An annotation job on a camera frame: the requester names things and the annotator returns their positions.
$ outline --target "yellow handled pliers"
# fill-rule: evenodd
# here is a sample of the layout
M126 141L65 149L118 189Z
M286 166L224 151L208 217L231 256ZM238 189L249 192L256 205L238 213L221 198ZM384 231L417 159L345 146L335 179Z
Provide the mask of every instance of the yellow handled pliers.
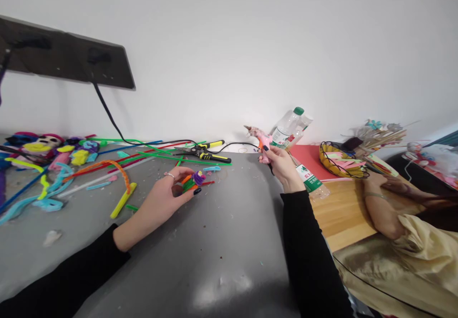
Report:
M217 156L215 154L206 152L206 150L209 148L221 146L223 144L224 144L224 140L219 140L219 141L215 141L212 143L197 144L191 148L175 148L177 150L183 151L183 153L177 153L176 156L191 155L191 156L196 156L204 160L216 160L222 163L230 164L232 162L230 158L223 157L223 156Z

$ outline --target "yellow shirt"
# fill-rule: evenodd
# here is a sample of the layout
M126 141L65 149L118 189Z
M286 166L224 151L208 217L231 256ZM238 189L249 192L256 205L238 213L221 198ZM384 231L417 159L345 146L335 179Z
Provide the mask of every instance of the yellow shirt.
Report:
M406 234L390 241L378 234L334 253L351 272L374 287L440 317L458 317L458 233L416 216L399 221ZM335 261L344 284L359 300L398 318L431 317L370 287Z

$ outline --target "black sweater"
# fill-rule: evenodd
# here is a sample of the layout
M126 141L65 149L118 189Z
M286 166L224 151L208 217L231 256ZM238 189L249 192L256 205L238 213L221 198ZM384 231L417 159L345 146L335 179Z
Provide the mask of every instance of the black sweater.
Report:
M302 317L353 317L347 293L313 215L306 191L282 194L286 262ZM126 263L113 224L91 245L0 303L0 317L72 317L83 302Z

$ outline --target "woven basket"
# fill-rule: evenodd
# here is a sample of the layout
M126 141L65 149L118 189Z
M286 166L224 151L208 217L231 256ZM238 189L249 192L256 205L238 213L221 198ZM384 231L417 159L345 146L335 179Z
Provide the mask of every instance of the woven basket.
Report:
M341 166L334 163L332 158L329 158L326 155L326 152L341 152L342 159L356 159L354 157L348 156L345 152L340 151L334 143L330 141L324 141L320 145L320 161L324 165L324 167L336 176L340 177L348 177L348 178L355 178L355 179L365 179L369 177L366 169L361 167L354 167L349 169L344 169Z

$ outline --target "right hand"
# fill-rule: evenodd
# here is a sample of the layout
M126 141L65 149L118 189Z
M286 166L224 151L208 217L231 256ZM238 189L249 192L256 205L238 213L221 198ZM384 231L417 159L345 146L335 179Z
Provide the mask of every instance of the right hand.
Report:
M270 150L266 151L266 155L271 160L272 172L283 185L285 193L304 191L304 183L296 171L296 166L288 152L275 146L270 146L270 148Z

